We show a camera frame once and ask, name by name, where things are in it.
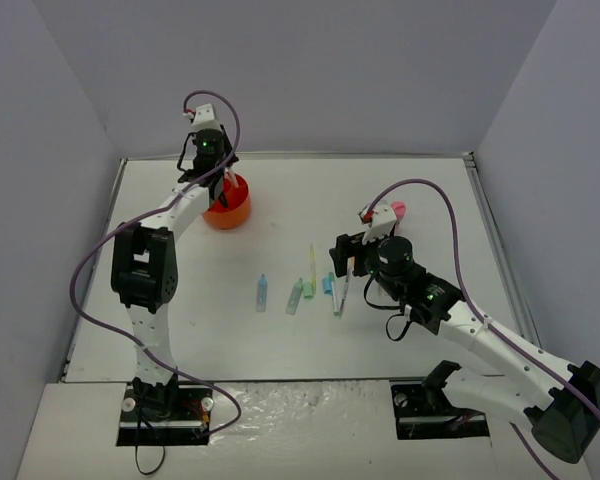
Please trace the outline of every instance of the blue eraser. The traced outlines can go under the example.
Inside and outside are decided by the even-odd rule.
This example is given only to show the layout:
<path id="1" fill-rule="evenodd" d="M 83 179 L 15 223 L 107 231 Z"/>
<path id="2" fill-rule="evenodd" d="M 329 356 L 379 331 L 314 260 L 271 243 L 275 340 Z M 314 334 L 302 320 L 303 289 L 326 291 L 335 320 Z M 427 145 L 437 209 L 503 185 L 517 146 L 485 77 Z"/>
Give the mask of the blue eraser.
<path id="1" fill-rule="evenodd" d="M 329 275 L 322 279 L 322 291 L 325 295 L 331 295 L 331 279 Z"/>

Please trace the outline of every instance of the green eraser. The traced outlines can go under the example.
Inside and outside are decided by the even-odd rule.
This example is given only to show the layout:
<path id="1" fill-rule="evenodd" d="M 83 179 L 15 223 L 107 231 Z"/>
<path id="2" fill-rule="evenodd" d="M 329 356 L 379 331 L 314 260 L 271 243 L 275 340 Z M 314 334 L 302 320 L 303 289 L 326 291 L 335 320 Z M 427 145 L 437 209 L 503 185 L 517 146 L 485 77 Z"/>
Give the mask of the green eraser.
<path id="1" fill-rule="evenodd" d="M 313 298 L 313 285 L 311 285 L 311 282 L 304 282 L 302 284 L 302 294 L 304 298 Z"/>

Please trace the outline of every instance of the blue marker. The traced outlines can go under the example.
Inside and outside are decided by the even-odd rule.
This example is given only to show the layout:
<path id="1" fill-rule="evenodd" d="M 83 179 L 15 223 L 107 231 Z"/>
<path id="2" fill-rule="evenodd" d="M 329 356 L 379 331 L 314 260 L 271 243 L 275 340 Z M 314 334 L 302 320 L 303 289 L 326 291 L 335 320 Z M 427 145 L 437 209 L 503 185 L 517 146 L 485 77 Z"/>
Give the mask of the blue marker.
<path id="1" fill-rule="evenodd" d="M 264 312 L 267 309 L 267 279 L 264 273 L 258 280 L 258 293 L 256 294 L 256 312 Z"/>

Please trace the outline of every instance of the white wall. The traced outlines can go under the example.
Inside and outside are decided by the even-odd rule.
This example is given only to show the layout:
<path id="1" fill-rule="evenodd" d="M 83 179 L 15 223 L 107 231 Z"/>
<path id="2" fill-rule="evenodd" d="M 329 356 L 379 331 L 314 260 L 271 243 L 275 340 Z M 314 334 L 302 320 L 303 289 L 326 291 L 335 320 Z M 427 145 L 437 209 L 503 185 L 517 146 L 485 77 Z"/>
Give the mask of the white wall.
<path id="1" fill-rule="evenodd" d="M 101 232 L 115 152 L 33 4 L 0 1 L 0 480 L 14 478 Z"/>
<path id="2" fill-rule="evenodd" d="M 473 150 L 555 0 L 34 2 L 144 156 L 179 149 L 197 88 L 235 102 L 245 150 Z"/>
<path id="3" fill-rule="evenodd" d="M 544 344 L 600 366 L 600 0 L 557 3 L 478 166 Z"/>

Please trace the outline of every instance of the orange bowl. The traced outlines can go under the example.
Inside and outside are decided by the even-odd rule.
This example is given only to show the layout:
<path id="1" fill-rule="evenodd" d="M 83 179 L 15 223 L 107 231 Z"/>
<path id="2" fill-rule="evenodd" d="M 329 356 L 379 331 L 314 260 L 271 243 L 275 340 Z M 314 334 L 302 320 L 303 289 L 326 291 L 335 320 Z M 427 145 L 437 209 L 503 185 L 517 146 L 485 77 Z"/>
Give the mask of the orange bowl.
<path id="1" fill-rule="evenodd" d="M 224 177 L 224 194 L 227 197 L 228 208 L 219 200 L 213 202 L 211 208 L 202 214 L 205 222 L 213 228 L 229 230 L 242 225 L 251 213 L 251 199 L 249 198 L 249 185 L 240 175 L 236 175 L 238 186 L 234 187 L 231 181 Z"/>

